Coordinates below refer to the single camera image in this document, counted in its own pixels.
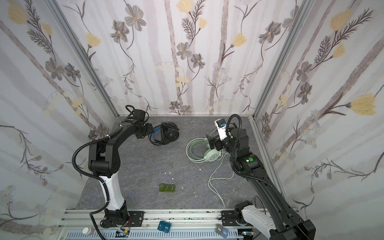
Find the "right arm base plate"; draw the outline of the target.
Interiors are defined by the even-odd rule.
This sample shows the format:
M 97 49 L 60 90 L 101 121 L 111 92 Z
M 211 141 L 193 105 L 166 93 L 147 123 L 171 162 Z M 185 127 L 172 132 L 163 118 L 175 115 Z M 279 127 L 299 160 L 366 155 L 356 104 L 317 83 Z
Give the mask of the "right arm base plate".
M 221 211 L 220 220 L 224 227 L 235 227 L 240 226 L 239 222 L 239 212 L 237 210 L 223 210 Z

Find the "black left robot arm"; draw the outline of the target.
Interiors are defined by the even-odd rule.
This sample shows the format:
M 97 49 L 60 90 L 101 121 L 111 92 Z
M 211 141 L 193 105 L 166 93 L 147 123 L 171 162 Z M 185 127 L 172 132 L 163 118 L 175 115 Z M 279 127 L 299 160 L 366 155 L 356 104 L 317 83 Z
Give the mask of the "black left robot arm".
M 91 212 L 90 217 L 94 226 L 105 229 L 122 227 L 131 219 L 118 179 L 121 167 L 119 147 L 131 136 L 143 139 L 154 133 L 146 111 L 136 109 L 132 105 L 127 105 L 126 110 L 129 115 L 113 132 L 82 145 L 72 156 L 74 169 L 81 175 L 99 181 L 102 187 L 105 204 L 99 210 Z M 77 155 L 85 148 L 89 148 L 89 173 L 83 171 L 76 163 Z

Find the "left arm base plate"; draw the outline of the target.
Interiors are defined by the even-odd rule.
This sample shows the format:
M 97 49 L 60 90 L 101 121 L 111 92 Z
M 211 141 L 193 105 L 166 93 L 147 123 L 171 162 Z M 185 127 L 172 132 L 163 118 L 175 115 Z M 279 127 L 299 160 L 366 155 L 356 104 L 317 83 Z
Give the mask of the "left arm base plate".
M 127 227 L 135 227 L 135 228 L 140 228 L 143 224 L 144 220 L 144 211 L 128 211 L 129 214 L 129 220 L 127 223 Z

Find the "mint green headphones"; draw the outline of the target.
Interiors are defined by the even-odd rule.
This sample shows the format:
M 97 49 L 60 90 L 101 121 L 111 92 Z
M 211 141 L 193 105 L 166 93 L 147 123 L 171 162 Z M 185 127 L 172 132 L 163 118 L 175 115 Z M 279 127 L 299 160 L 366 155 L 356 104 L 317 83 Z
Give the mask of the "mint green headphones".
M 211 149 L 207 138 L 192 139 L 186 146 L 186 156 L 193 163 L 214 162 L 220 160 L 223 151 Z

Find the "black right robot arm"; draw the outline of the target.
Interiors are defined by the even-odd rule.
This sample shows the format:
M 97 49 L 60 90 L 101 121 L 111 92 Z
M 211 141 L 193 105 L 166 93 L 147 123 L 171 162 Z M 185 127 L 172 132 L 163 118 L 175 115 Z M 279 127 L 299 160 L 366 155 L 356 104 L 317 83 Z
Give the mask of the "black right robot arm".
M 278 191 L 262 161 L 251 152 L 249 136 L 242 125 L 241 117 L 233 114 L 228 120 L 215 120 L 218 134 L 207 135 L 209 147 L 229 154 L 233 172 L 253 186 L 269 211 L 261 213 L 252 203 L 243 202 L 234 210 L 238 223 L 252 225 L 269 240 L 313 240 L 316 227 L 293 210 Z

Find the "black blue headphones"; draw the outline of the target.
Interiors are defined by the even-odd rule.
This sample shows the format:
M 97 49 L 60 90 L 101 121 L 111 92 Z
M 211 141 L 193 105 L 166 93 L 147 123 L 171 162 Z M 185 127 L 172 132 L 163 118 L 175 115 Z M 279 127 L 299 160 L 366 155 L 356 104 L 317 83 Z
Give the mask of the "black blue headphones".
M 161 139 L 156 140 L 155 134 L 159 133 Z M 154 132 L 148 136 L 151 144 L 155 146 L 164 146 L 171 142 L 175 142 L 180 136 L 180 129 L 173 122 L 163 122 L 154 127 Z

